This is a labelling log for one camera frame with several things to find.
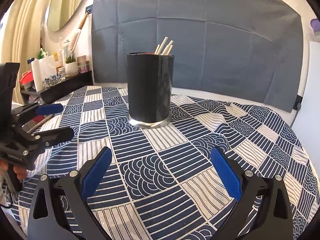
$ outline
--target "potted plant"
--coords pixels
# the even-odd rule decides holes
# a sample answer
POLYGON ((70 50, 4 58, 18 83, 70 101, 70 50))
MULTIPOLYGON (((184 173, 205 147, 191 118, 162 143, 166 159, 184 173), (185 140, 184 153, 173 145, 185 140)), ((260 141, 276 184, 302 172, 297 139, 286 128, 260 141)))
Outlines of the potted plant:
POLYGON ((72 77, 78 74, 78 63, 73 54, 66 58, 66 75, 72 77))

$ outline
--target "purple lid container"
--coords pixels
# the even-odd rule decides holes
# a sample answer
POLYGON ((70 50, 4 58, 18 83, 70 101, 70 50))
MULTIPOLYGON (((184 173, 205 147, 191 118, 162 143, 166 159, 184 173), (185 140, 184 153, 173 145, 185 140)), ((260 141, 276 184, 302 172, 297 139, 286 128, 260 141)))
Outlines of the purple lid container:
POLYGON ((310 24, 311 24, 311 27, 313 28, 314 33, 320 32, 320 22, 318 19, 311 20, 310 24))

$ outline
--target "patterned tablecloth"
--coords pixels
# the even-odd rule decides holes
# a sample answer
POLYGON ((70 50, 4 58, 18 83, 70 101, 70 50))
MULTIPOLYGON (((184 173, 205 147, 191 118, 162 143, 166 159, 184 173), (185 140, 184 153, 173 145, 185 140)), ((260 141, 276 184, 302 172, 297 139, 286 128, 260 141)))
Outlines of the patterned tablecloth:
MULTIPOLYGON (((112 149, 113 160, 87 203, 113 239, 210 239, 235 203, 208 160, 215 145, 243 169, 284 178, 295 237, 319 208, 308 155, 268 108, 173 95, 172 122, 141 130, 127 122, 126 89, 83 87, 57 103, 63 113, 41 130, 71 126, 75 137, 46 149, 14 197, 12 212, 24 231, 40 174, 58 177, 80 169, 104 146, 112 149)), ((68 202, 61 199, 71 228, 81 234, 68 202)), ((242 234, 259 205, 256 198, 242 234)))

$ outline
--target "blue gripper pad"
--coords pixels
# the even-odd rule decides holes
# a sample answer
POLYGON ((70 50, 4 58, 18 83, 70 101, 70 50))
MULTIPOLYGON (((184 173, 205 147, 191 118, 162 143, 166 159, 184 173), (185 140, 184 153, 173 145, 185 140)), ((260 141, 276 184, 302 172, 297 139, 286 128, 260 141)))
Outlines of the blue gripper pad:
POLYGON ((36 110, 37 115, 49 115, 49 114, 58 114, 63 111, 62 104, 52 104, 52 105, 43 105, 39 106, 36 110))
POLYGON ((104 147, 94 159, 95 164, 87 172, 87 175, 82 180, 82 191, 81 198, 86 201, 87 198, 91 197, 99 186, 106 170, 112 161, 112 151, 104 147))
POLYGON ((216 147, 211 150, 210 158, 229 196, 239 201, 242 196, 241 183, 233 169, 216 147))

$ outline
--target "gray cloth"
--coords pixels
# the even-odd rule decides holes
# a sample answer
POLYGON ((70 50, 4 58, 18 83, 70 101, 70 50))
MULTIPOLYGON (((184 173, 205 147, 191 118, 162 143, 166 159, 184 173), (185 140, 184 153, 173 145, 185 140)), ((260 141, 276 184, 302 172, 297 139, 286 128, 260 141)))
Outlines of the gray cloth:
POLYGON ((300 15, 281 0, 94 0, 96 82, 126 82, 126 54, 174 40, 173 86, 291 112, 300 82, 300 15))

